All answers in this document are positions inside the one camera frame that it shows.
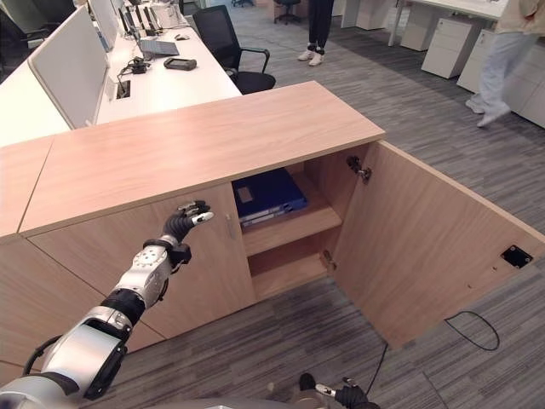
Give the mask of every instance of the white sneaker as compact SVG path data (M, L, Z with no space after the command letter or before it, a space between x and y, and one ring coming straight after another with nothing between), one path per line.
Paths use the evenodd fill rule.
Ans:
M485 109L481 105L479 105L477 102L473 102L472 100L466 101L466 107L471 109L473 113L479 113L479 114L485 113Z
M507 115L510 112L511 112L511 108L508 107L508 104L503 104L502 107L498 108L494 112L486 112L484 117L477 124L477 126L482 128L488 124L491 124L492 122L502 117L503 115Z
M324 62L324 55L319 53L314 53L314 57L308 63L309 66L319 66Z
M314 57L314 51L311 51L310 49L306 49L303 53L301 53L297 60L299 61L308 61L311 60Z

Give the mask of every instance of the door hinge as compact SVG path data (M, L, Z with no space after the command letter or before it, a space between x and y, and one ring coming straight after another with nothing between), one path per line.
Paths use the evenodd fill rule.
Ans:
M322 262L327 267L328 273L337 270L337 263L333 260L333 256L329 250L322 251Z
M357 156L349 156L347 158L347 165L352 169L356 175L361 176L361 180L366 185L369 183L369 179L373 175L373 170L370 167L362 169L361 160Z
M520 247L512 245L502 253L502 259L515 268L522 268L531 262L534 257L526 253Z

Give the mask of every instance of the open cabinet door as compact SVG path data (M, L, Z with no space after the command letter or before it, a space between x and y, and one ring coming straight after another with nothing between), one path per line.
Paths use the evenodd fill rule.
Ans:
M533 257L545 236L450 178L374 142L334 258L338 285L394 348L481 298L517 268L512 245Z

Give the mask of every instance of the white cabinet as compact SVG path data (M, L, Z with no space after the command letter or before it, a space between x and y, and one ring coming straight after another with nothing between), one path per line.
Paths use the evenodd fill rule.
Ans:
M469 55L468 62L463 68L462 75L458 78L457 84L465 89L477 93L479 92L480 73L483 70L485 58L494 40L494 32L483 30L477 38L473 51Z
M530 99L525 103L520 115L534 124L545 128L545 83L537 87Z
M401 38L401 45L416 51L428 49L439 19L451 14L448 9L413 3L410 8L407 26Z
M508 77L503 99L511 109L545 126L545 45L536 44Z
M388 11L394 5L395 0L346 0L341 27L356 26L365 30L384 28Z
M335 0L333 3L333 13L331 15L344 15L344 8L347 6L347 0Z
M440 19L422 70L443 78L460 75L484 25L479 19Z

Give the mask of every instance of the cabinet handle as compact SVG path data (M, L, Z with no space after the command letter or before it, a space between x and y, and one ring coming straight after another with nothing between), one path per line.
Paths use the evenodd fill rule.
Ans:
M225 220L226 220L226 223L227 223L227 231L229 232L229 237L231 237L231 239L233 239L233 240L236 240L237 239L237 234L235 232L235 227L234 227L231 215L226 214L225 215Z

